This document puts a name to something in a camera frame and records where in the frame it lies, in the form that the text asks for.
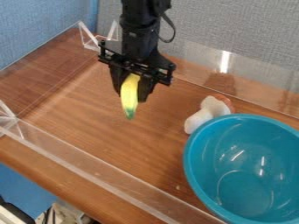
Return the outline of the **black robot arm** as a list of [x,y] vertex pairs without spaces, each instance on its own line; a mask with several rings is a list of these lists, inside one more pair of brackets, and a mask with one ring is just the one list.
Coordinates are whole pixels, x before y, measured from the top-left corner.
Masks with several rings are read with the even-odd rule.
[[170,86],[176,65],[160,54],[159,42],[170,44],[176,35],[174,21],[166,15],[172,0],[120,0],[119,24],[122,40],[114,45],[100,40],[98,60],[110,68],[114,89],[120,88],[130,74],[138,82],[136,97],[146,102],[158,83]]

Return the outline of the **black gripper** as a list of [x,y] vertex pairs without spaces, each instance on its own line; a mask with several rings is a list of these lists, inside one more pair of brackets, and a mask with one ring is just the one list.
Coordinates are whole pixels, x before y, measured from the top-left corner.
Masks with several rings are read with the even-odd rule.
[[159,53],[160,24],[135,29],[123,28],[119,41],[99,42],[99,61],[108,64],[112,86],[118,94],[130,73],[142,76],[138,101],[146,102],[156,83],[171,85],[175,64]]

